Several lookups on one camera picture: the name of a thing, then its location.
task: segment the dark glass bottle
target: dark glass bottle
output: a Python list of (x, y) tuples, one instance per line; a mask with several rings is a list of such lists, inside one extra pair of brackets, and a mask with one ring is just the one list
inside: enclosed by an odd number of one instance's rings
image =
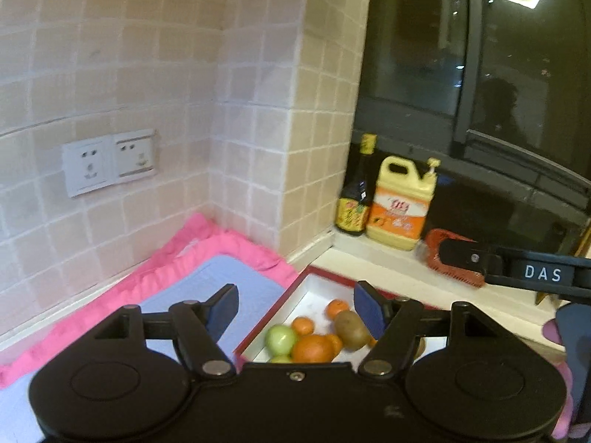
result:
[(353, 178), (341, 190), (336, 209), (336, 227), (350, 235), (359, 236), (365, 232), (371, 200), (369, 198), (368, 160), (373, 155), (376, 135), (365, 133), (361, 138), (361, 156)]

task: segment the plastic jug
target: plastic jug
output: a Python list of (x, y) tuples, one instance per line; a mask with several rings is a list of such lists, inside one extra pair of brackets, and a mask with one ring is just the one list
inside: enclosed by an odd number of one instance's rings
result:
[[(406, 173), (391, 171), (392, 164), (404, 167)], [(441, 162), (429, 158), (428, 164), (430, 170), (420, 178), (411, 160), (388, 157), (382, 162), (366, 229), (368, 237), (401, 250), (415, 247), (435, 192), (435, 168)]]

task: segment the box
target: box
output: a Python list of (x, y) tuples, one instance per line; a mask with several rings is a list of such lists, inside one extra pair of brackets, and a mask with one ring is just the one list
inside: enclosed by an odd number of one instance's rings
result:
[[(238, 369), (249, 361), (266, 363), (271, 359), (271, 355), (265, 348), (265, 334), (273, 325), (289, 325), (298, 316), (308, 316), (314, 320), (315, 333), (334, 333), (332, 321), (324, 315), (324, 309), (330, 301), (338, 298), (347, 301), (351, 309), (354, 310), (353, 287), (355, 284), (355, 281), (348, 278), (308, 266), (253, 328), (246, 339), (238, 345), (234, 351)], [(397, 296), (386, 291), (380, 291), (380, 293), (387, 298)], [(425, 340), (426, 350), (423, 356), (444, 348), (447, 342), (446, 337), (426, 338)], [(357, 370), (368, 353), (369, 347), (367, 346), (354, 352), (343, 349), (333, 361), (349, 361)]]

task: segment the dark window pane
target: dark window pane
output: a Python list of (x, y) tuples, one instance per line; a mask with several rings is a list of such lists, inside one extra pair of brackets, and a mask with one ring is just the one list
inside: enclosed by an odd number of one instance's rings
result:
[(494, 0), (473, 123), (587, 177), (590, 9), (591, 0)]
[(468, 0), (371, 0), (360, 92), (456, 114)]

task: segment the blue mat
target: blue mat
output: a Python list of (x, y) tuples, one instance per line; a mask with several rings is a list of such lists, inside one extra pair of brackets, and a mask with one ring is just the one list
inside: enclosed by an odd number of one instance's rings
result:
[[(238, 287), (238, 315), (221, 337), (218, 345), (229, 357), (256, 323), (269, 311), (284, 289), (262, 277), (241, 261), (217, 256), (203, 263), (191, 275), (141, 304), (144, 313), (166, 311), (184, 300), (205, 301), (227, 283)], [(172, 343), (151, 340), (149, 348), (176, 359)], [(42, 439), (35, 416), (28, 403), (27, 391), (33, 373), (20, 378), (0, 391), (0, 443), (36, 443)]]

